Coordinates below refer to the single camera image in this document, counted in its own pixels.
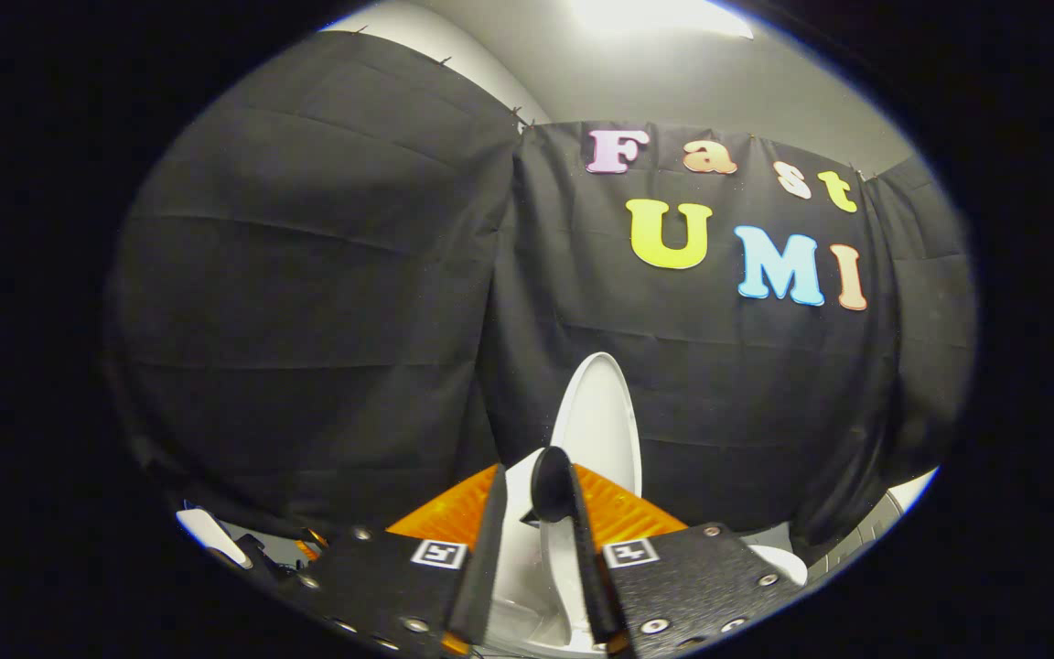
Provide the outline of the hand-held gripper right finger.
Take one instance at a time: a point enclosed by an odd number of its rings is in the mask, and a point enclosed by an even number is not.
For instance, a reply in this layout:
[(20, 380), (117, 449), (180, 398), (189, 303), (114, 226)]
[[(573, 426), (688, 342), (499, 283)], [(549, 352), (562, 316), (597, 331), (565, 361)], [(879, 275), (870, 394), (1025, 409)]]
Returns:
[(679, 523), (590, 469), (567, 471), (583, 600), (610, 658), (691, 658), (802, 595), (723, 524)]

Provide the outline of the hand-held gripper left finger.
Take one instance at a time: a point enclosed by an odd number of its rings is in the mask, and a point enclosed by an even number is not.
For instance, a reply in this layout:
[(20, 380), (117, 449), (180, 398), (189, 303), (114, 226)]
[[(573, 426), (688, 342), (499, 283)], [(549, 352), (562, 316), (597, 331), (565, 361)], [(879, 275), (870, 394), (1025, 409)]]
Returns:
[(465, 658), (485, 641), (507, 504), (493, 464), (388, 528), (331, 541), (277, 595), (383, 658)]

